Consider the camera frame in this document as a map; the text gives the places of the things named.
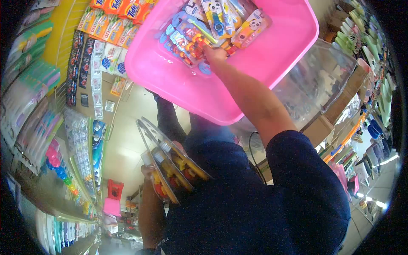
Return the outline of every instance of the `pink plastic basin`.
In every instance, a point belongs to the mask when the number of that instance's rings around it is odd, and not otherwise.
[[[159,43],[168,22],[186,0],[160,0],[140,27],[125,58],[128,76],[138,85],[218,125],[244,114],[214,74],[189,68]],[[316,41],[319,27],[307,0],[254,0],[273,21],[228,63],[272,89]]]

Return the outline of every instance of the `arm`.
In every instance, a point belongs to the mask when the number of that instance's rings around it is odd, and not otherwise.
[[[143,248],[156,248],[163,238],[165,225],[163,201],[157,197],[151,181],[145,178],[139,211],[139,231],[143,238]]]
[[[225,61],[223,49],[204,49],[211,70],[224,83],[245,116],[258,130],[264,147],[280,132],[296,130],[285,106],[262,82]]]

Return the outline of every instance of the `hand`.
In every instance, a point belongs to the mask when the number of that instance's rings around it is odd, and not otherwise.
[[[210,65],[215,62],[223,62],[227,58],[227,52],[222,48],[212,49],[209,46],[204,47],[204,56],[210,62]]]

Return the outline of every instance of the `t-shirt sleeve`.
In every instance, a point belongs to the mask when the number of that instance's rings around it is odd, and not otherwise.
[[[293,241],[302,253],[332,253],[351,218],[344,189],[310,140],[297,131],[276,135],[266,156],[283,204]]]

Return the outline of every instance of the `panda cartoon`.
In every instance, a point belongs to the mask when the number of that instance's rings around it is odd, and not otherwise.
[[[211,3],[208,4],[208,9],[212,13],[216,13],[216,14],[222,13],[221,4],[217,0],[211,1]]]
[[[261,27],[261,22],[259,20],[253,19],[249,22],[249,28],[253,31],[256,31]]]

